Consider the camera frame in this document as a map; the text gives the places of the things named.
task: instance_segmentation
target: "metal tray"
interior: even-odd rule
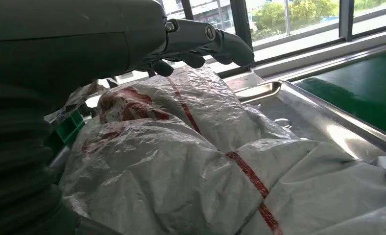
[[[271,120],[289,120],[300,138],[331,143],[365,161],[386,155],[386,133],[287,81],[267,82],[237,92]]]

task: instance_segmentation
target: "white plastic bag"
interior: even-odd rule
[[[300,140],[207,68],[115,88],[99,108],[60,186],[123,234],[386,234],[386,158]]]

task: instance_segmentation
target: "glass window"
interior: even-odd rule
[[[246,0],[255,61],[338,39],[339,0]]]
[[[184,19],[184,10],[181,0],[156,0],[166,11],[168,19]]]
[[[235,33],[230,0],[190,0],[195,21],[206,22],[213,27]]]
[[[353,34],[386,26],[386,0],[355,0]]]

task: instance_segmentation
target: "window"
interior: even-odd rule
[[[246,0],[255,60],[338,39],[339,0]]]
[[[386,26],[386,0],[355,0],[353,34]]]
[[[195,21],[235,33],[230,0],[190,0]]]
[[[184,1],[190,3],[191,7],[183,9]],[[263,66],[270,62],[280,64],[283,59],[286,61],[299,56],[304,57],[306,52],[316,53],[320,48],[345,46],[345,41],[386,30],[386,0],[158,0],[158,2],[164,7],[169,19],[186,19],[187,16],[188,19],[206,22],[215,28],[238,34],[253,46],[255,65]],[[222,65],[211,56],[205,56],[205,59],[206,63],[218,73],[231,74],[239,71],[235,64]],[[168,61],[168,63],[173,67],[184,65],[183,62]],[[298,63],[298,66],[302,66],[310,62],[299,60]]]

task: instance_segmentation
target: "green plastic crate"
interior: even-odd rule
[[[77,134],[84,125],[82,115],[76,110],[61,124],[54,127],[53,133],[45,141],[45,146],[52,148],[53,156],[56,156],[63,146],[72,144],[75,141]]]

